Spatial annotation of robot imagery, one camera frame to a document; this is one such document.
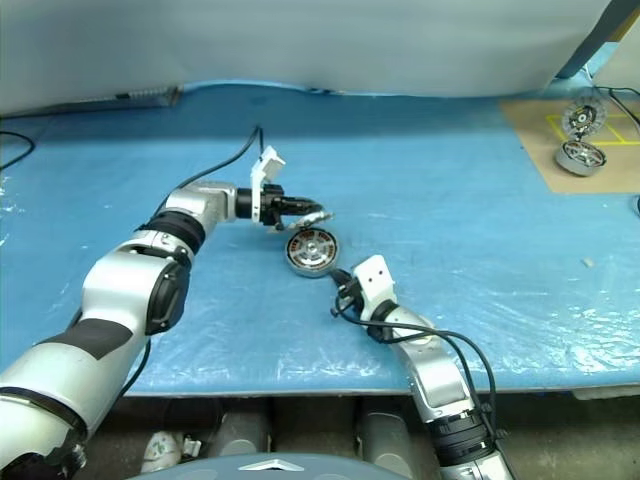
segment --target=round metal part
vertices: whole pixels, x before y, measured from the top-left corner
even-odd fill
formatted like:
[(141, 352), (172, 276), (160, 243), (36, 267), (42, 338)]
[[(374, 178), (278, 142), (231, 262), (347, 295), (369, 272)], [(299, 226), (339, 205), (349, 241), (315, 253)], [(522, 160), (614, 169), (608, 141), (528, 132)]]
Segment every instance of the round metal part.
[(556, 162), (571, 173), (590, 177), (607, 163), (607, 157), (602, 150), (590, 143), (569, 140), (556, 152)]
[(287, 262), (303, 277), (321, 277), (329, 273), (338, 259), (338, 241), (320, 228), (305, 228), (287, 242)]
[(567, 107), (562, 116), (562, 128), (569, 138), (592, 135), (604, 125), (607, 112), (595, 97), (580, 97)]

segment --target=floor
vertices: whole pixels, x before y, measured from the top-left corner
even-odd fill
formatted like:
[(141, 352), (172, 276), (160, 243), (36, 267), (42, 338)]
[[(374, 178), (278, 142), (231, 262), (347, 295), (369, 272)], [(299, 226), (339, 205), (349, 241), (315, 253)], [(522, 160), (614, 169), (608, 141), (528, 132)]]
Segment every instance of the floor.
[[(354, 415), (362, 401), (274, 399), (274, 447), (355, 457)], [(388, 401), (402, 409), (416, 453), (432, 452), (410, 399)], [(134, 476), (152, 432), (211, 431), (229, 402), (125, 398), (89, 444), (89, 463), (75, 478)], [(498, 408), (500, 426), (509, 433), (505, 448), (520, 480), (640, 480), (640, 397), (579, 401), (570, 394), (505, 394), (498, 397)], [(416, 457), (424, 480), (439, 478), (432, 453)]]

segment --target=table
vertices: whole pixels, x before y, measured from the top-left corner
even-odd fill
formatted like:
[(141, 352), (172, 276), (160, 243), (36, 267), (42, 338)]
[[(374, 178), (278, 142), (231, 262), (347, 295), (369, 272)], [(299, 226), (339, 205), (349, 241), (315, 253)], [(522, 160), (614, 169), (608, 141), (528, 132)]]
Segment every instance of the table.
[[(500, 391), (638, 383), (640, 219), (629, 195), (551, 193), (496, 99), (259, 86), (198, 89), (174, 108), (5, 122), (38, 148), (2, 183), (0, 367), (60, 332), (93, 263), (256, 123), (288, 161), (287, 194), (335, 212), (340, 265), (383, 254), (399, 301), (473, 338)], [(5, 145), (5, 159), (20, 148)], [(256, 155), (216, 178), (248, 186)], [(183, 319), (154, 337), (130, 394), (406, 393), (391, 350), (332, 318), (332, 282), (292, 273), (286, 237), (265, 230), (217, 227)], [(486, 389), (480, 362), (470, 365)]]

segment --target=silver robotic arm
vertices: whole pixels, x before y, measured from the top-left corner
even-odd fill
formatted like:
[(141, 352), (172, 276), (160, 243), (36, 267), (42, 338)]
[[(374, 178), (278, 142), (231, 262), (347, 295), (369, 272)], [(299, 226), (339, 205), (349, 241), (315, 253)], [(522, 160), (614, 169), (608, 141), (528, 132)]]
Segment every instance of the silver robotic arm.
[(217, 223), (247, 218), (283, 229), (282, 215), (322, 208), (262, 185), (284, 164), (268, 148), (250, 189), (197, 182), (173, 191), (89, 271), (76, 321), (0, 375), (0, 478), (68, 478), (83, 466), (83, 445), (149, 337), (182, 316), (192, 262)]
[(427, 425), (443, 480), (513, 480), (494, 432), (483, 419), (469, 387), (453, 359), (434, 335), (425, 317), (398, 305), (393, 279), (384, 258), (374, 255), (354, 268), (353, 277), (338, 270), (334, 315), (351, 306), (359, 313), (353, 323), (367, 327), (373, 338), (389, 343), (403, 360), (413, 398)]

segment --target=robotic arm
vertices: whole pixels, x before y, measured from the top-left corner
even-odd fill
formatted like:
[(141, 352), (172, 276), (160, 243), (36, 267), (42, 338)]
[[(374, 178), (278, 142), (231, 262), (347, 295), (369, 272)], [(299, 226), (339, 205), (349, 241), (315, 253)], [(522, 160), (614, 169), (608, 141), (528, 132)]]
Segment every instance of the robotic arm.
[(365, 260), (354, 268), (353, 277), (342, 270), (334, 271), (332, 276), (339, 286), (334, 316), (345, 316), (345, 310), (354, 307), (359, 319), (350, 321), (367, 326), (373, 338), (392, 344), (403, 360), (418, 413), (431, 434), (443, 480), (513, 480), (496, 448), (494, 432), (483, 419), (481, 406), (475, 404), (442, 340), (407, 328), (434, 326), (425, 317), (397, 304), (384, 258), (374, 255)]
[(322, 209), (284, 196), (279, 185), (263, 185), (284, 165), (271, 147), (265, 152), (251, 189), (196, 182), (173, 191), (130, 240), (89, 271), (76, 321), (0, 375), (1, 478), (62, 479), (84, 465), (83, 445), (118, 399), (149, 337), (182, 316), (194, 257), (218, 223), (247, 218), (281, 230), (283, 215)]

